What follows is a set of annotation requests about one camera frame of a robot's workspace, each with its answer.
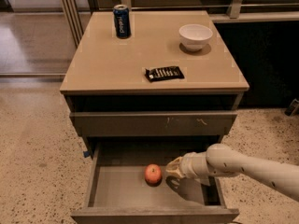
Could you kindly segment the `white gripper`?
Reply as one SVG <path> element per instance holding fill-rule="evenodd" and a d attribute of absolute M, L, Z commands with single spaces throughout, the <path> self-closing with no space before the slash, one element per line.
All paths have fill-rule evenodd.
<path fill-rule="evenodd" d="M 206 153 L 187 153 L 183 157 L 177 157 L 166 165 L 166 173 L 177 179 L 198 178 L 208 174 Z"/>

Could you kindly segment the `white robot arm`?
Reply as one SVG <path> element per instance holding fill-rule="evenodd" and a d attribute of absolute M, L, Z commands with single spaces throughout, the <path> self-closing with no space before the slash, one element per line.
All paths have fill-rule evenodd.
<path fill-rule="evenodd" d="M 166 165 L 166 172 L 179 179 L 243 174 L 299 201 L 299 166 L 247 156 L 225 144 L 177 157 Z"/>

